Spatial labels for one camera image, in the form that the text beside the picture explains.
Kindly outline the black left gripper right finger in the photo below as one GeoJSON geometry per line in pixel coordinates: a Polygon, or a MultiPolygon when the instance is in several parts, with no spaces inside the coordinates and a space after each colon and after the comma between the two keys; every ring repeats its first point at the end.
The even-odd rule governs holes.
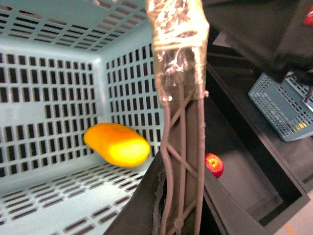
{"type": "Polygon", "coordinates": [[[208,170],[204,170],[202,209],[204,235],[267,235],[257,222],[208,170]]]}

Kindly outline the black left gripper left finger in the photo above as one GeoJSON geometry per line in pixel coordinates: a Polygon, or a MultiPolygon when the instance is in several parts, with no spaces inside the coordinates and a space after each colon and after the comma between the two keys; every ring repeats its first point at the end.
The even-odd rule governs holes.
{"type": "Polygon", "coordinates": [[[159,235],[166,197],[166,173],[158,152],[126,206],[105,235],[159,235]]]}

